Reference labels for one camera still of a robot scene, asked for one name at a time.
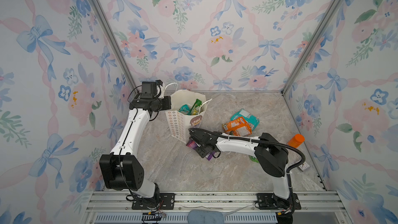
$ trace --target floral wallpaper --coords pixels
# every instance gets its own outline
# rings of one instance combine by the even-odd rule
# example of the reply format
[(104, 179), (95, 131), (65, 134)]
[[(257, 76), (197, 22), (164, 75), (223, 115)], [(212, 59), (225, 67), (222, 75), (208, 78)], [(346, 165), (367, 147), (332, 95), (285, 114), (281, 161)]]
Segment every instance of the floral wallpaper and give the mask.
[(0, 8), (0, 223), (79, 223), (130, 87), (87, 0)]
[(282, 89), (331, 2), (99, 1), (137, 83), (223, 91)]
[(397, 32), (397, 0), (344, 0), (285, 95), (356, 224), (398, 223)]

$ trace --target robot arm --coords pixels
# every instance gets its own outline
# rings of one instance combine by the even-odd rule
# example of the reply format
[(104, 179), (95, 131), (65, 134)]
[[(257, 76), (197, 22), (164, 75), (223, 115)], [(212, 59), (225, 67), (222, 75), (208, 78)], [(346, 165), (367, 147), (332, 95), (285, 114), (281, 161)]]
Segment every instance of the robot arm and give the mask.
[(211, 152), (238, 152), (256, 157), (263, 170), (272, 176), (276, 206), (285, 209), (289, 207), (291, 190), (286, 176), (288, 151), (286, 148), (277, 145), (263, 145), (252, 142), (268, 140), (279, 144), (269, 133), (263, 133), (260, 137), (244, 138), (250, 140), (248, 142), (236, 139), (242, 137), (231, 136), (221, 132), (212, 133), (196, 128), (191, 128), (189, 131), (191, 138), (198, 145), (195, 150), (202, 158)]
[[(142, 92), (130, 103), (129, 116), (122, 134), (110, 154), (104, 154), (99, 165), (108, 189), (128, 189), (131, 197), (128, 201), (139, 201), (149, 208), (159, 205), (159, 187), (144, 178), (144, 169), (138, 162), (137, 150), (145, 126), (151, 121), (152, 114), (171, 109), (170, 96), (164, 96), (163, 83), (143, 82)], [(236, 137), (221, 132), (210, 132), (204, 129), (191, 128), (191, 138), (198, 144), (195, 149), (201, 157), (211, 152), (239, 152), (256, 157), (263, 170), (272, 176), (274, 203), (267, 208), (259, 203), (260, 209), (287, 209), (293, 205), (291, 180), (289, 172), (305, 161), (304, 155), (295, 148), (281, 144), (268, 133), (260, 137)], [(287, 149), (301, 153), (302, 160), (287, 167)]]
[(109, 155), (102, 155), (99, 166), (108, 189), (128, 189), (134, 195), (154, 198), (156, 185), (144, 178), (137, 150), (144, 128), (159, 111), (171, 109), (170, 96), (164, 96), (163, 82), (142, 82), (142, 91), (130, 103), (126, 125)]

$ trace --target white paper bag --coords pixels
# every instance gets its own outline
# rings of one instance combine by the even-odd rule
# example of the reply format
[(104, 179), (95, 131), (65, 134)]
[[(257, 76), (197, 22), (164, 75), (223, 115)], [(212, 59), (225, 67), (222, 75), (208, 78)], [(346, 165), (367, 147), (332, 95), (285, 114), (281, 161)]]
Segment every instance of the white paper bag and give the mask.
[[(198, 128), (200, 126), (207, 109), (207, 103), (212, 99), (206, 101), (205, 95), (185, 89), (176, 91), (170, 97), (172, 108), (165, 111), (170, 132), (173, 137), (186, 144), (189, 140), (188, 128)], [(178, 111), (185, 104), (192, 107), (196, 99), (202, 101), (200, 111), (197, 115), (184, 115)]]

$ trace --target orange bottle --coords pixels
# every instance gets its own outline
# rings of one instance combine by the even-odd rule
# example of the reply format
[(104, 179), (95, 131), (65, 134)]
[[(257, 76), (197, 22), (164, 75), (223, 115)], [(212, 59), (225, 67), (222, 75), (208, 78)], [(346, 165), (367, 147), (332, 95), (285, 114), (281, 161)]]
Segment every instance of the orange bottle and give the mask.
[(296, 134), (292, 139), (287, 143), (291, 147), (297, 148), (305, 141), (304, 136), (301, 134)]

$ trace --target orange snack package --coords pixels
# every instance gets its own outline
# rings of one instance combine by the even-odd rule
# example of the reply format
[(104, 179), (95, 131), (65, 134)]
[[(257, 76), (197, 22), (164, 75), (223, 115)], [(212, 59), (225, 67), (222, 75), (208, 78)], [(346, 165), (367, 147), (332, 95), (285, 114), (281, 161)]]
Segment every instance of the orange snack package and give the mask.
[(223, 124), (222, 129), (227, 134), (232, 132), (232, 135), (234, 136), (246, 136), (251, 134), (251, 127), (243, 117), (239, 117), (226, 124)]

